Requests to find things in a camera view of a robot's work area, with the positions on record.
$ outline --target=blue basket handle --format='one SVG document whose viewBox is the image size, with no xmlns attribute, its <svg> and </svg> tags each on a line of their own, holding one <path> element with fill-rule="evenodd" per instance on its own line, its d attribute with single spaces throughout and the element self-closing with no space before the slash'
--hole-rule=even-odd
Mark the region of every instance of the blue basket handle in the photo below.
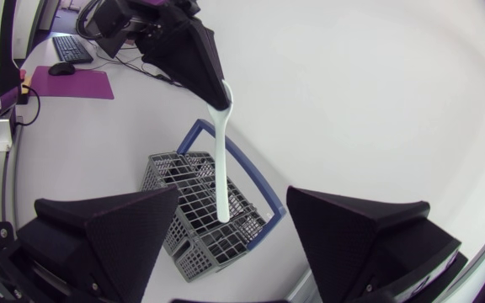
<svg viewBox="0 0 485 303">
<path fill-rule="evenodd" d="M 177 149 L 178 154 L 185 154 L 192 144 L 194 143 L 195 139 L 200 135 L 202 130 L 206 130 L 212 136 L 215 136 L 215 126 L 211 123 L 207 122 L 203 119 L 197 119 L 190 129 L 189 133 L 184 138 L 183 142 Z M 259 172 L 259 170 L 253 165 L 253 163 L 246 157 L 246 155 L 238 148 L 233 141 L 226 136 L 226 149 L 232 156 L 237 160 L 237 162 L 244 168 L 244 171 L 250 176 L 252 181 L 256 184 L 261 194 L 265 197 L 267 204 L 269 204 L 271 210 L 274 212 L 272 218 L 270 218 L 269 222 L 263 226 L 263 230 L 251 241 L 248 243 L 247 248 L 248 250 L 252 250 L 256 247 L 263 239 L 273 230 L 273 228 L 280 222 L 280 220 L 285 215 L 285 208 L 278 199 L 278 196 L 274 192 L 274 190 L 270 187 L 267 180 L 265 180 L 264 176 Z"/>
</svg>

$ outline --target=black cable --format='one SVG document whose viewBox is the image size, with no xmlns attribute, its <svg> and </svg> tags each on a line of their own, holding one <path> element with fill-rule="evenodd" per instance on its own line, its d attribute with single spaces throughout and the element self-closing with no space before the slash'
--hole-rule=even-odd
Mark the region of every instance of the black cable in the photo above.
<svg viewBox="0 0 485 303">
<path fill-rule="evenodd" d="M 17 122 L 16 125 L 22 125 L 22 126 L 29 126 L 29 125 L 32 125 L 36 120 L 37 118 L 39 118 L 39 114 L 40 114 L 40 97 L 39 97 L 39 94 L 31 87 L 25 85 L 25 84 L 22 84 L 22 86 L 24 88 L 27 88 L 28 90 L 30 90 L 31 92 L 33 92 L 35 94 L 35 97 L 37 98 L 38 102 L 39 102 L 39 108 L 37 109 L 37 114 L 35 115 L 35 117 L 31 120 L 31 122 L 29 123 L 22 123 L 22 122 Z"/>
<path fill-rule="evenodd" d="M 87 29 L 85 28 L 85 21 L 87 16 L 91 13 L 93 8 L 99 4 L 100 0 L 91 0 L 88 2 L 84 8 L 80 11 L 80 14 L 76 18 L 76 32 L 80 37 L 84 38 L 85 40 L 98 40 L 102 38 L 101 33 L 97 33 L 91 35 Z"/>
<path fill-rule="evenodd" d="M 91 42 L 91 41 L 89 41 L 89 40 L 86 40 L 86 41 L 87 41 L 87 42 L 88 42 L 90 45 L 92 45 L 92 46 L 94 47 L 94 49 L 95 49 L 95 55 L 96 55 L 98 58 L 100 58 L 100 59 L 103 59 L 103 60 L 109 61 L 109 63 L 122 64 L 122 65 L 124 65 L 124 66 L 126 66 L 126 67 L 130 68 L 131 70 L 134 70 L 134 71 L 136 71 L 136 72 L 140 72 L 140 73 L 142 73 L 142 74 L 144 74 L 144 75 L 146 75 L 146 76 L 149 76 L 149 77 L 153 77 L 153 78 L 155 78 L 155 79 L 157 79 L 157 80 L 163 81 L 163 82 L 165 82 L 165 83 L 167 83 L 167 84 L 169 84 L 169 85 L 173 85 L 173 86 L 175 86 L 175 87 L 177 87 L 177 88 L 185 88 L 185 87 L 184 87 L 183 85 L 181 85 L 180 83 L 175 82 L 174 80 L 172 80 L 172 79 L 171 79 L 171 78 L 169 78 L 169 77 L 164 76 L 163 74 L 157 74 L 157 75 L 153 75 L 153 74 L 151 74 L 150 72 L 146 71 L 146 70 L 143 68 L 143 66 L 145 65 L 145 63 L 143 63 L 143 64 L 141 65 L 141 68 L 140 68 L 140 67 L 138 67 L 138 66 L 135 66 L 135 65 L 131 64 L 131 62 L 132 62 L 132 61 L 134 61 L 134 60 L 136 60 L 136 59 L 138 59 L 138 58 L 141 58 L 141 56 L 138 56 L 138 57 L 136 57 L 136 58 L 134 58 L 134 59 L 132 59 L 132 60 L 130 60 L 130 61 L 127 61 L 127 62 L 124 62 L 124 61 L 122 61 L 122 60 L 121 60 L 121 59 L 120 59 L 118 56 L 115 56 L 115 59 L 117 59 L 117 61 L 113 61 L 113 60 L 110 60 L 110 59 L 108 59 L 108 58 L 104 58 L 104 57 L 102 57 L 101 55 L 99 55 L 99 52 L 98 52 L 97 46 L 96 46 L 96 45 L 95 45 L 93 42 Z"/>
</svg>

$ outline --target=purple mouse pad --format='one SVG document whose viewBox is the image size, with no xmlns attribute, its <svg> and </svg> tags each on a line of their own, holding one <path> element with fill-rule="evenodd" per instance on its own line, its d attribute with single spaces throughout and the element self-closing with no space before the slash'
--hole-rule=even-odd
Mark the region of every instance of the purple mouse pad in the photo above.
<svg viewBox="0 0 485 303">
<path fill-rule="evenodd" d="M 114 99 L 105 72 L 76 69 L 73 75 L 51 76 L 49 66 L 38 66 L 31 87 L 40 96 Z"/>
</svg>

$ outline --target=white utensil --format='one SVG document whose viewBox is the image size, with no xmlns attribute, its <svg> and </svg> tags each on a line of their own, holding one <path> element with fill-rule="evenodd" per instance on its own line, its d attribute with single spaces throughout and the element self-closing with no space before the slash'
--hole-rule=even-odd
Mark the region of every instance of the white utensil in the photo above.
<svg viewBox="0 0 485 303">
<path fill-rule="evenodd" d="M 229 221 L 229 204 L 227 201 L 227 173 L 226 173 L 226 125 L 233 110 L 232 89 L 226 81 L 224 89 L 227 97 L 232 101 L 227 109 L 222 111 L 207 104 L 209 114 L 215 123 L 216 147 L 215 147 L 215 183 L 216 183 L 216 215 L 218 221 L 227 223 Z"/>
</svg>

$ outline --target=white table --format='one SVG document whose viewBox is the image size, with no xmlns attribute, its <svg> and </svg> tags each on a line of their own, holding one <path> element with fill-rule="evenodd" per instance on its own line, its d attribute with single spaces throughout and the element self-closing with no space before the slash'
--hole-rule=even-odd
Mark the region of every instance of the white table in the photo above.
<svg viewBox="0 0 485 303">
<path fill-rule="evenodd" d="M 200 17 L 216 31 L 235 94 L 227 134 L 282 200 L 289 184 L 388 202 L 425 199 L 430 219 L 472 258 L 485 242 L 485 3 L 440 3 L 316 2 L 305 5 L 330 16 L 306 16 L 294 3 L 209 1 Z M 237 11 L 230 22 L 226 11 Z M 249 20 L 256 30 L 241 26 Z M 24 68 L 31 74 L 55 62 L 45 41 Z M 174 150 L 196 119 L 208 118 L 186 90 L 123 66 L 99 70 L 115 100 L 43 98 L 40 117 L 24 130 L 20 226 L 41 197 L 138 190 L 147 156 Z M 19 112 L 28 121 L 35 110 Z M 278 299 L 306 266 L 287 216 L 249 255 L 191 284 L 162 250 L 146 299 Z"/>
</svg>

